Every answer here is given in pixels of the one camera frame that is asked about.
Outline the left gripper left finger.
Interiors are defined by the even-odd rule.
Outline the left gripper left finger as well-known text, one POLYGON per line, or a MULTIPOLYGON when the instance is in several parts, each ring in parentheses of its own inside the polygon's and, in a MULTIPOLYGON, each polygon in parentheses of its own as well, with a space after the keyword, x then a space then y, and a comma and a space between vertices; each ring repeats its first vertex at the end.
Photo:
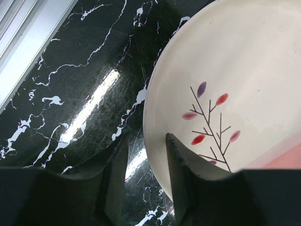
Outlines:
POLYGON ((40 168, 0 169, 3 226, 118 226, 125 193, 128 138, 63 174, 40 168))

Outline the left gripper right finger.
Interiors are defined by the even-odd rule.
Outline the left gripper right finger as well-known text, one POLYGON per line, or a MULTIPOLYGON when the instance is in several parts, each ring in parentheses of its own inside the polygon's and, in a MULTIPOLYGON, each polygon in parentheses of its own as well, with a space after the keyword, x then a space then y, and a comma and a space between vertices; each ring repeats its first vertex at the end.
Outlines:
POLYGON ((166 135, 178 226, 298 226, 301 172, 247 169, 231 173, 166 135))

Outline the black marble pattern mat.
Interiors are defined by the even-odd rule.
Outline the black marble pattern mat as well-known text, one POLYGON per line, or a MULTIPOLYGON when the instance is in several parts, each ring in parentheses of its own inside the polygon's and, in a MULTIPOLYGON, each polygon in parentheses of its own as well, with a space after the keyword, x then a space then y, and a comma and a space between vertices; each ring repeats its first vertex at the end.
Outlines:
POLYGON ((143 140, 154 65, 206 0, 80 0, 0 116, 1 166, 57 173, 129 140, 123 226, 175 225, 143 140))

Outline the left aluminium frame post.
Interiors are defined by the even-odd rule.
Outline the left aluminium frame post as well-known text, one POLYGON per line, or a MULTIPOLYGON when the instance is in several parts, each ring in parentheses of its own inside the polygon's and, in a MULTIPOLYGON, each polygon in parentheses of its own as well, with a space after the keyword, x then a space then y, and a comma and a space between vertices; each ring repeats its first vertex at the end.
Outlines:
POLYGON ((75 0, 0 2, 2 111, 76 4, 75 0))

